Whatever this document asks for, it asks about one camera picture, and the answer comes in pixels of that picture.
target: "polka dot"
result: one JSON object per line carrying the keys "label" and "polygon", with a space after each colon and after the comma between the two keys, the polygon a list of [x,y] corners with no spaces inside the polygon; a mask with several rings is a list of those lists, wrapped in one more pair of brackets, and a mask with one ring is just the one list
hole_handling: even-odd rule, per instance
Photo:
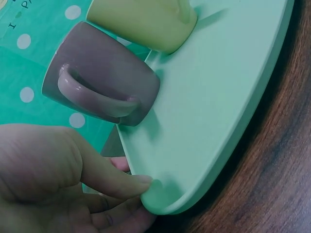
{"label": "polka dot", "polygon": [[77,5],[72,5],[68,7],[65,11],[65,16],[67,19],[74,20],[78,18],[81,14],[81,8]]}
{"label": "polka dot", "polygon": [[86,119],[81,113],[74,113],[69,118],[69,123],[74,128],[81,128],[86,123]]}
{"label": "polka dot", "polygon": [[21,50],[25,50],[31,44],[31,37],[28,34],[20,35],[17,39],[17,47]]}
{"label": "polka dot", "polygon": [[119,41],[121,44],[123,44],[124,46],[129,46],[132,42],[128,41],[128,40],[124,40],[120,37],[117,37],[117,41]]}
{"label": "polka dot", "polygon": [[24,103],[30,103],[35,97],[34,91],[30,87],[24,87],[19,94],[21,101]]}

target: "wood grain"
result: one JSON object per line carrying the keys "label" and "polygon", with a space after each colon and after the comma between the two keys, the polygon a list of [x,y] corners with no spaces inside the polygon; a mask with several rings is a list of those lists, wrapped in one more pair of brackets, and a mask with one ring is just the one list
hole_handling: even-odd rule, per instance
{"label": "wood grain", "polygon": [[148,233],[311,232],[311,1],[296,0],[269,85],[230,160],[189,211]]}

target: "finger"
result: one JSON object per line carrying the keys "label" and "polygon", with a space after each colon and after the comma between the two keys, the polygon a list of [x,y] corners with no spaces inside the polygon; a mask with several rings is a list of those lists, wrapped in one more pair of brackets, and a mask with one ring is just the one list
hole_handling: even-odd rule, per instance
{"label": "finger", "polygon": [[144,233],[152,226],[155,220],[156,216],[141,206],[126,220],[106,229],[101,229],[100,233]]}
{"label": "finger", "polygon": [[151,177],[128,175],[116,169],[76,131],[68,129],[66,133],[74,141],[83,160],[81,182],[87,186],[118,199],[140,196],[150,187]]}
{"label": "finger", "polygon": [[141,206],[139,197],[128,199],[111,210],[92,214],[92,223],[97,229],[106,229],[126,220]]}
{"label": "finger", "polygon": [[84,198],[91,214],[110,210],[124,202],[124,200],[112,198],[104,194],[84,193]]}
{"label": "finger", "polygon": [[106,158],[113,166],[117,169],[128,172],[130,171],[130,167],[128,165],[126,157],[114,157],[114,158]]}
{"label": "finger", "polygon": [[145,192],[151,178],[118,170],[73,129],[27,124],[0,126],[3,198],[38,201],[79,182],[108,196],[128,199]]}

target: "mug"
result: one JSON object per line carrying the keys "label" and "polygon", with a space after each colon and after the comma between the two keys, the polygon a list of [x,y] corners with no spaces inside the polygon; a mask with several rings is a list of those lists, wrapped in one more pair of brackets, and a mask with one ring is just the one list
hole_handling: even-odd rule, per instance
{"label": "mug", "polygon": [[55,53],[42,94],[85,114],[135,126],[148,114],[159,88],[159,78],[142,60],[80,22]]}
{"label": "mug", "polygon": [[189,0],[93,0],[86,19],[126,40],[169,54],[187,40],[197,14]]}

